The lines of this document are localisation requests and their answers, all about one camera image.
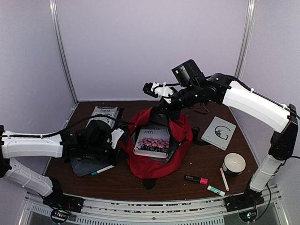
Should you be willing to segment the right aluminium corner post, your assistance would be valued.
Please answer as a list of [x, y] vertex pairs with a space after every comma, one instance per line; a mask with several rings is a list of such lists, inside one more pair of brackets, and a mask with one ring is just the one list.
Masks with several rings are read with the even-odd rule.
[[246, 54], [250, 46], [254, 20], [255, 20], [255, 8], [256, 8], [256, 0], [249, 0], [247, 5], [247, 13], [246, 13], [246, 19], [244, 24], [243, 37], [240, 46], [240, 53], [239, 53], [239, 57], [235, 69], [235, 74], [234, 74], [234, 76], [237, 78], [241, 78], [244, 66], [246, 64]]

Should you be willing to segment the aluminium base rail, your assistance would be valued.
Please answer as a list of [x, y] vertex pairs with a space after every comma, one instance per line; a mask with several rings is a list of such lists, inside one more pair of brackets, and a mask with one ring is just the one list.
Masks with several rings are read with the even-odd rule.
[[78, 212], [64, 225], [247, 225], [246, 215], [257, 211], [256, 225], [291, 224], [276, 185], [262, 192], [264, 203], [228, 211], [223, 197], [178, 201], [121, 201], [83, 197]]

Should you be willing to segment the pink Warm Chord book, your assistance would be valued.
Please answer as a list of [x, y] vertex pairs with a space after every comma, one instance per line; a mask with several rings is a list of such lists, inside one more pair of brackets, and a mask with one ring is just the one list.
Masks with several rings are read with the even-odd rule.
[[141, 127], [133, 153], [139, 156], [167, 158], [170, 134], [167, 126], [148, 125]]

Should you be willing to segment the left aluminium corner post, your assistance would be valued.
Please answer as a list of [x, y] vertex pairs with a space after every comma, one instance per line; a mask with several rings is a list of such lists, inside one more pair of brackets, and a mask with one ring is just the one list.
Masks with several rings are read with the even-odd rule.
[[57, 1], [56, 0], [49, 0], [49, 7], [50, 7], [50, 13], [52, 17], [54, 32], [56, 36], [56, 42], [58, 46], [60, 61], [63, 69], [63, 74], [67, 82], [67, 87], [70, 92], [72, 101], [74, 105], [78, 105], [79, 101], [75, 92], [74, 84], [71, 78], [67, 57], [64, 49], [63, 39], [61, 35], [60, 30], [60, 22], [59, 22], [59, 15], [57, 10]]

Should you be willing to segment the teal white marker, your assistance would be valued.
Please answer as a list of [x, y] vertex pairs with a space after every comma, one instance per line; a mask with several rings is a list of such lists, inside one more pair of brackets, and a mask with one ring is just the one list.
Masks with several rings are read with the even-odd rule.
[[92, 175], [92, 176], [95, 176], [95, 175], [97, 175], [97, 174], [100, 174], [100, 173], [105, 172], [105, 171], [107, 171], [107, 170], [109, 170], [109, 169], [112, 169], [112, 168], [114, 168], [114, 166], [113, 166], [113, 165], [109, 165], [109, 166], [106, 166], [106, 167], [104, 167], [104, 168], [102, 168], [102, 169], [99, 169], [99, 170], [97, 170], [97, 171], [95, 171], [95, 172], [92, 172], [91, 175]]

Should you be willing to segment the grey pencil pouch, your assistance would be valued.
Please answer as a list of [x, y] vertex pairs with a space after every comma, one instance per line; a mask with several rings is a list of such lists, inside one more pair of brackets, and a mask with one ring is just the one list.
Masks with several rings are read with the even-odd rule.
[[105, 159], [98, 161], [93, 157], [85, 157], [83, 159], [78, 157], [70, 158], [70, 163], [73, 169], [73, 172], [78, 176], [82, 177], [85, 175], [91, 175], [92, 172], [95, 172], [99, 169], [102, 169], [106, 166], [112, 165], [107, 162]]

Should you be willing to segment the green white glue stick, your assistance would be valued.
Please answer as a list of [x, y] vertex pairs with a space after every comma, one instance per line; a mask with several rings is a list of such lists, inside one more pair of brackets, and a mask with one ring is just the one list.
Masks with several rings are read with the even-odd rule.
[[215, 194], [217, 194], [217, 195], [225, 196], [225, 192], [224, 192], [224, 191], [221, 191], [221, 190], [219, 190], [219, 189], [217, 189], [217, 188], [215, 188], [215, 187], [212, 187], [212, 186], [210, 186], [210, 185], [208, 185], [207, 190], [208, 190], [208, 191], [211, 191], [211, 192], [213, 192], [213, 193], [215, 193]]

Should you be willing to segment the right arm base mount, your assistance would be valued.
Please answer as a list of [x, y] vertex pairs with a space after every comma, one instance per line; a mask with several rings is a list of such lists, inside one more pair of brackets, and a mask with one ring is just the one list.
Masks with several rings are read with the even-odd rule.
[[265, 202], [262, 195], [240, 194], [230, 195], [224, 199], [227, 212], [253, 208]]

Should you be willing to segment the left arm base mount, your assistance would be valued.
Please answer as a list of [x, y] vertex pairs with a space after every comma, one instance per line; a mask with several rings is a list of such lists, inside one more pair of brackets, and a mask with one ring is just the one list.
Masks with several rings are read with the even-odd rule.
[[63, 195], [62, 198], [50, 198], [50, 197], [43, 197], [43, 204], [49, 206], [55, 210], [62, 210], [65, 212], [76, 212], [80, 213], [83, 207], [84, 199], [80, 197], [70, 196], [70, 195]]

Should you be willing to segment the grey Great Gatsby book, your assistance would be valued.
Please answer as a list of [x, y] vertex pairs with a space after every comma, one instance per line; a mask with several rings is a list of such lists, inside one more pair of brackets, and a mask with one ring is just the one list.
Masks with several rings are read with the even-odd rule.
[[226, 151], [235, 129], [236, 125], [215, 116], [203, 133], [201, 139]]

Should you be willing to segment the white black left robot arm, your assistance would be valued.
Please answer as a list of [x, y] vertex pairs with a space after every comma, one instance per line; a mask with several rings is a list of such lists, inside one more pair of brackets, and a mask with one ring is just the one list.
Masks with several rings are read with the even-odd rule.
[[92, 120], [75, 133], [67, 129], [52, 134], [20, 134], [0, 127], [0, 176], [19, 183], [47, 198], [57, 208], [67, 204], [58, 180], [45, 177], [20, 164], [17, 157], [47, 156], [53, 158], [107, 158], [115, 163], [121, 128], [112, 129], [101, 120]]

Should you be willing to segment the white dark bowl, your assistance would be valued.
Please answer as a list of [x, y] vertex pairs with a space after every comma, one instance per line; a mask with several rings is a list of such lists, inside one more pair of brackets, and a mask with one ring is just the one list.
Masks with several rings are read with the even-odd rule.
[[240, 175], [246, 168], [245, 159], [238, 153], [229, 153], [225, 156], [222, 169], [230, 176]]

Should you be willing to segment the pink white pen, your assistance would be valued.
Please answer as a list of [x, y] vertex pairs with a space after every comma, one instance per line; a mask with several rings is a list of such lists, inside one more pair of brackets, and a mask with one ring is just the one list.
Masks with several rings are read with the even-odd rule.
[[226, 189], [227, 192], [229, 192], [230, 189], [229, 189], [229, 186], [228, 186], [228, 183], [227, 183], [227, 180], [226, 180], [223, 168], [220, 168], [220, 172], [221, 172], [221, 176], [222, 176], [222, 179], [223, 179], [223, 183], [224, 183], [225, 189]]

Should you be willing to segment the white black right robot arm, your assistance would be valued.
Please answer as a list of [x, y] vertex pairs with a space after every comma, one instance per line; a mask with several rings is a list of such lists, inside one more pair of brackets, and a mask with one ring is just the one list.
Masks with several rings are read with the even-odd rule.
[[296, 107], [269, 99], [234, 76], [222, 73], [204, 76], [194, 60], [173, 68], [172, 73], [181, 90], [176, 91], [174, 84], [165, 82], [150, 84], [150, 95], [161, 97], [165, 109], [176, 112], [198, 103], [214, 102], [238, 109], [273, 129], [268, 154], [240, 197], [240, 203], [250, 207], [280, 166], [293, 155], [299, 119]]

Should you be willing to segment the red student backpack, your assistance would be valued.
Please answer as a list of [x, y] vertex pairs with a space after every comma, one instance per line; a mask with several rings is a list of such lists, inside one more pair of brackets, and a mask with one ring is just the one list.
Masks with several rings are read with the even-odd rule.
[[125, 139], [119, 142], [119, 146], [128, 154], [127, 164], [132, 174], [143, 180], [147, 189], [155, 186], [155, 180], [165, 177], [181, 166], [183, 158], [192, 143], [204, 145], [198, 140], [199, 127], [191, 127], [187, 115], [180, 113], [179, 123], [172, 123], [167, 126], [170, 141], [167, 158], [155, 158], [135, 155], [133, 153], [137, 136], [141, 127], [158, 125], [152, 122], [152, 108], [138, 112], [131, 120], [129, 132]]

